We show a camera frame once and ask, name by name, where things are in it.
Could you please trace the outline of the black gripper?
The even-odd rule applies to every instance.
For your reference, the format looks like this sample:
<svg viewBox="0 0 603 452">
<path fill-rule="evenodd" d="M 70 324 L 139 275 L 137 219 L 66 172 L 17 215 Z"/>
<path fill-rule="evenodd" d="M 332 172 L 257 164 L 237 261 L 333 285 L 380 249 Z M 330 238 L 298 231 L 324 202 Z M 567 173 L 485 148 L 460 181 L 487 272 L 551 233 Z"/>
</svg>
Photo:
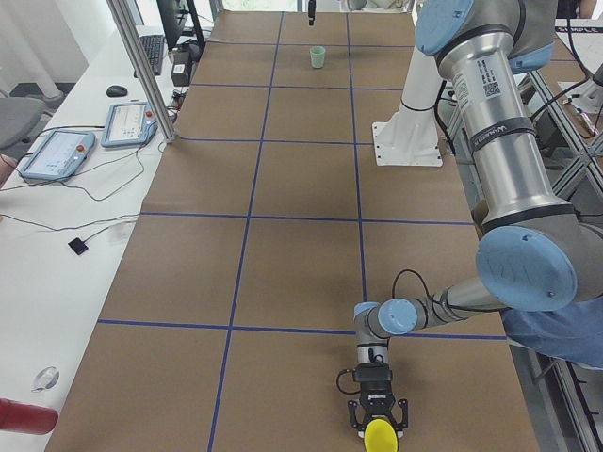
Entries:
<svg viewBox="0 0 603 452">
<path fill-rule="evenodd" d="M 388 417 L 398 437 L 408 428 L 408 400 L 398 399 L 393 405 L 391 381 L 393 373 L 387 363 L 361 363 L 352 373 L 353 380 L 360 384 L 360 397 L 347 402 L 350 426 L 359 438 L 365 437 L 366 423 L 358 418 L 359 402 L 366 417 Z"/>
</svg>

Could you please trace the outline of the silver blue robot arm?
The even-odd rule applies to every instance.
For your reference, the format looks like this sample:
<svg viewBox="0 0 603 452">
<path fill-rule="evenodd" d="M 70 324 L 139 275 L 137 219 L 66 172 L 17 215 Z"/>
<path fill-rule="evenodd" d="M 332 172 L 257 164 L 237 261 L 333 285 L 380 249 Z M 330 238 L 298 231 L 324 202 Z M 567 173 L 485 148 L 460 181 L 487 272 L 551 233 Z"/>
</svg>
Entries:
<svg viewBox="0 0 603 452">
<path fill-rule="evenodd" d="M 406 429 L 394 407 L 392 337 L 482 313 L 502 317 L 510 340 L 546 356 L 602 366 L 602 231 L 578 220 L 548 180 L 514 79 L 544 67 L 555 39 L 553 1 L 428 1 L 411 60 L 455 91 L 487 206 L 477 276 L 419 299 L 356 305 L 359 388 L 348 404 L 366 442 L 394 451 Z"/>
</svg>

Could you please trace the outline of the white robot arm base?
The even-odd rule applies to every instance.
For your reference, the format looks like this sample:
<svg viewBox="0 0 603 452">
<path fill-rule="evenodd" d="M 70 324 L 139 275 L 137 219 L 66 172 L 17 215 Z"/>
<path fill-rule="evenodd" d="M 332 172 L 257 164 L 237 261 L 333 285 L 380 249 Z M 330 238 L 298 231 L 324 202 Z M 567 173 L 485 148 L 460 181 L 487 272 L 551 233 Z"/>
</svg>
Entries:
<svg viewBox="0 0 603 452">
<path fill-rule="evenodd" d="M 372 124 L 374 153 L 379 166 L 442 166 L 435 119 L 441 84 L 434 58 L 415 48 L 398 111 L 388 121 Z"/>
</svg>

